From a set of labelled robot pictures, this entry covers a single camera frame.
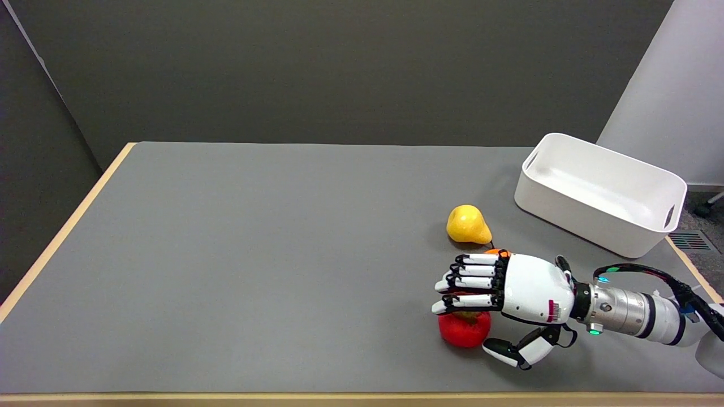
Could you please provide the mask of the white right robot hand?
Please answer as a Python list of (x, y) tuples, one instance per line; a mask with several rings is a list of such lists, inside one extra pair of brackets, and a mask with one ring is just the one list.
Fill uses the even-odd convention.
[(489, 338), (486, 354), (523, 370), (532, 368), (559, 345), (574, 309), (576, 289), (571, 272), (543, 258), (500, 249), (463, 253), (435, 285), (441, 299), (432, 312), (499, 312), (535, 327), (518, 343)]

